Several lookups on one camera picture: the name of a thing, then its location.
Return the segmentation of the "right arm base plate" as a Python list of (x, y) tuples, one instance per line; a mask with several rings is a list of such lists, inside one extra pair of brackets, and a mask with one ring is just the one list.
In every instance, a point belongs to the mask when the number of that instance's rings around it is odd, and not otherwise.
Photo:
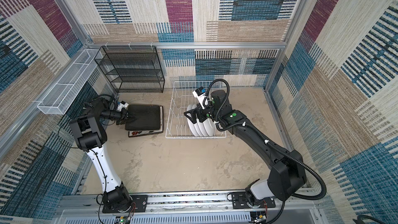
[(233, 205), (233, 209), (266, 209), (275, 208), (276, 203), (272, 198), (256, 199), (247, 191), (233, 191), (227, 194), (227, 200)]

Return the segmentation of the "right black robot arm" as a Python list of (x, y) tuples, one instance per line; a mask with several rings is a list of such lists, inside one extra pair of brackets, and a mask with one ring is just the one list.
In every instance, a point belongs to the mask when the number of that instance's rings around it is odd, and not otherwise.
[[(315, 201), (326, 196), (324, 180), (304, 163), (302, 155), (296, 150), (289, 151), (279, 146), (256, 128), (245, 114), (233, 109), (228, 91), (208, 93), (205, 88), (199, 87), (192, 94), (198, 104), (184, 112), (190, 124), (203, 123), (219, 132), (230, 132), (244, 141), (267, 164), (270, 170), (268, 179), (258, 179), (245, 189), (249, 207), (259, 207), (265, 198), (277, 198), (285, 202), (290, 197)], [(301, 195), (297, 192), (307, 183), (307, 173), (320, 184), (321, 190), (317, 195)]]

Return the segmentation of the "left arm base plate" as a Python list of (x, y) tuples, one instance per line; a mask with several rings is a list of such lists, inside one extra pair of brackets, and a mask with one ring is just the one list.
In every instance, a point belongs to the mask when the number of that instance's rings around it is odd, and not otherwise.
[(130, 195), (132, 198), (132, 203), (127, 205), (126, 207), (122, 207), (119, 209), (111, 209), (109, 207), (104, 206), (102, 208), (103, 214), (116, 214), (116, 213), (144, 213), (147, 208), (148, 203), (148, 195)]

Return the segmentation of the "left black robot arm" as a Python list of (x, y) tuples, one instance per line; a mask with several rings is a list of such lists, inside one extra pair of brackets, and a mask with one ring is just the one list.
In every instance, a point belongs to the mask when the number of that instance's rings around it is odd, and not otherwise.
[(128, 117), (127, 110), (115, 110), (111, 101), (99, 96), (85, 105), (81, 116), (69, 122), (77, 148), (87, 153), (101, 180), (104, 208), (121, 213), (131, 210), (133, 200), (108, 157), (107, 133), (101, 120), (119, 125), (125, 124)]

